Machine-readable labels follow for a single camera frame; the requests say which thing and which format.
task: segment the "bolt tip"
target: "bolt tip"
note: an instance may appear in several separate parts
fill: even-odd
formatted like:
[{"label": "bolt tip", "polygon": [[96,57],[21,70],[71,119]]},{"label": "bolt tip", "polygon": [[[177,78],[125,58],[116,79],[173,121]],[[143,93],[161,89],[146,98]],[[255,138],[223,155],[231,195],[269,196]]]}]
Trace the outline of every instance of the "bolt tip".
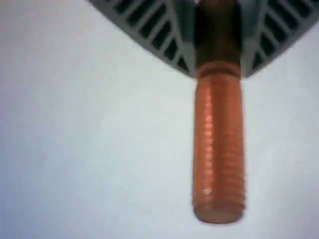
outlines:
[{"label": "bolt tip", "polygon": [[196,217],[200,221],[210,224],[238,222],[243,216],[243,211],[243,205],[225,200],[207,202],[194,208]]}]

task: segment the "gray plastic housing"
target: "gray plastic housing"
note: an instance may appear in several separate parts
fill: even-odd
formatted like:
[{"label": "gray plastic housing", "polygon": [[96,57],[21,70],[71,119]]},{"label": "gray plastic housing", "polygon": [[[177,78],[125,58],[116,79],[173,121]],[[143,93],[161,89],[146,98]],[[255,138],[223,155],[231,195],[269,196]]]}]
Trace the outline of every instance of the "gray plastic housing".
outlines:
[{"label": "gray plastic housing", "polygon": [[[89,0],[135,42],[195,77],[194,0]],[[319,0],[238,0],[242,74],[249,77],[294,44],[319,18]]]}]

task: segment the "white wall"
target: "white wall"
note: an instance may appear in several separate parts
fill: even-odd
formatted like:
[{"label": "white wall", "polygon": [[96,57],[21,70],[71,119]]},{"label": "white wall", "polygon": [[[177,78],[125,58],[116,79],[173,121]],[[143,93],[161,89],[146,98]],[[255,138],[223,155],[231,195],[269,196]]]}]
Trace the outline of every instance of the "white wall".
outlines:
[{"label": "white wall", "polygon": [[84,0],[0,3],[0,239],[319,237],[319,25],[243,83],[248,209],[191,208],[195,83]]}]

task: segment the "bolt thread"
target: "bolt thread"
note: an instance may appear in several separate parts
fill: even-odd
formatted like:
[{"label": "bolt thread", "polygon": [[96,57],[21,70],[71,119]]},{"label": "bolt thread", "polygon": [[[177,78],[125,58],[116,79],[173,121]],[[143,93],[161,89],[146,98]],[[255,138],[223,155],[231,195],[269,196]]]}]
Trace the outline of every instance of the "bolt thread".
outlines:
[{"label": "bolt thread", "polygon": [[206,223],[232,223],[245,207],[240,68],[215,61],[197,71],[193,207]]}]

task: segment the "threaded bolt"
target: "threaded bolt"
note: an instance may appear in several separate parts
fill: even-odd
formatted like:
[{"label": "threaded bolt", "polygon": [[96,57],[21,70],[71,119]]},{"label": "threaded bolt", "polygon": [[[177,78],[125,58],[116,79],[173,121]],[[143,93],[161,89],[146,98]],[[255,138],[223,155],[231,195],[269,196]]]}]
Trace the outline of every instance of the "threaded bolt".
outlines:
[{"label": "threaded bolt", "polygon": [[197,70],[193,208],[203,222],[238,221],[245,207],[240,67],[223,61]]}]

